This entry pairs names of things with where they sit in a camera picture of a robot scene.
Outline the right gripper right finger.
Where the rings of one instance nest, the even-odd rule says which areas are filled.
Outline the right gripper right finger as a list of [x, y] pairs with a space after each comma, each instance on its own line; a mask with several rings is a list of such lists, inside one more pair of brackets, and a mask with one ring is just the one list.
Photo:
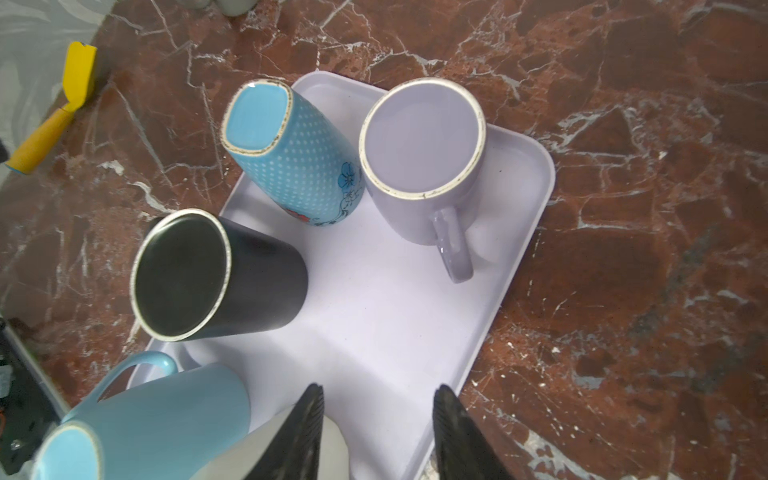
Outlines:
[[448, 385], [436, 390], [432, 417], [440, 479], [514, 479]]

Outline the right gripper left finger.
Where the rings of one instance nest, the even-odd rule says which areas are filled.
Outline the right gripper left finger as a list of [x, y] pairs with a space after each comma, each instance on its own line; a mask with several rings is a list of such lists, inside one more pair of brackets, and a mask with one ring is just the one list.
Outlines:
[[317, 479], [324, 410], [323, 387], [312, 383], [245, 479]]

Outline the lavender mug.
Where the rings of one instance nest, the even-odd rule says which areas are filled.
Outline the lavender mug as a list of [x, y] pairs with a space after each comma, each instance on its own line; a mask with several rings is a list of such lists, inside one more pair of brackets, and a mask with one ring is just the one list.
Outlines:
[[477, 214], [486, 143], [479, 102], [437, 77], [391, 89], [360, 130], [359, 157], [378, 211], [405, 240], [436, 247], [455, 283], [474, 274], [466, 231]]

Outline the grey mug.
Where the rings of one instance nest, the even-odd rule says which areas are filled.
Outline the grey mug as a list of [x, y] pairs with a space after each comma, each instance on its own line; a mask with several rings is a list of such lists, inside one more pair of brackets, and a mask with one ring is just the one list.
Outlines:
[[227, 17], [236, 17], [247, 13], [258, 0], [178, 0], [178, 3], [189, 9], [202, 9], [215, 5]]

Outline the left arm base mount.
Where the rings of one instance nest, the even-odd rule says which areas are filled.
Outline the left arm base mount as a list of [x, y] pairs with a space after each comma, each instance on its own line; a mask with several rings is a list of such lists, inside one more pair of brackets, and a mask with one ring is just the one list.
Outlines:
[[1, 477], [28, 479], [43, 440], [71, 410], [40, 362], [1, 320]]

